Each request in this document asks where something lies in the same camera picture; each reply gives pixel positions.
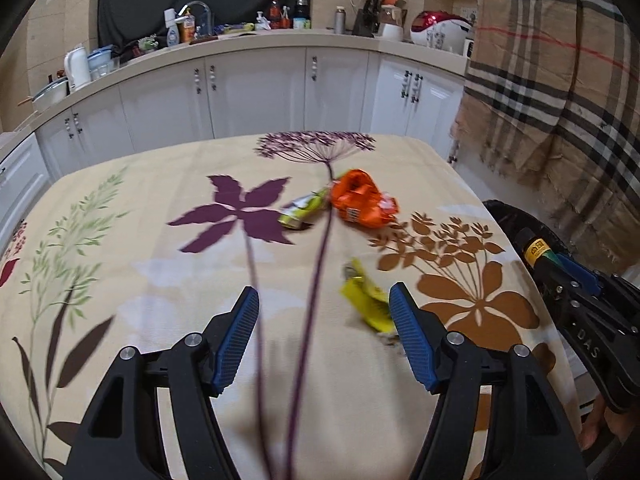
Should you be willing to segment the person hand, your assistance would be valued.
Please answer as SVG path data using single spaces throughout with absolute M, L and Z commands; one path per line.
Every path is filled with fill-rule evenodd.
M 599 432 L 606 427 L 624 444 L 639 425 L 639 412 L 629 411 L 623 414 L 613 412 L 602 394 L 594 399 L 593 408 L 582 424 L 578 434 L 578 444 L 582 451 L 588 450 L 596 442 Z

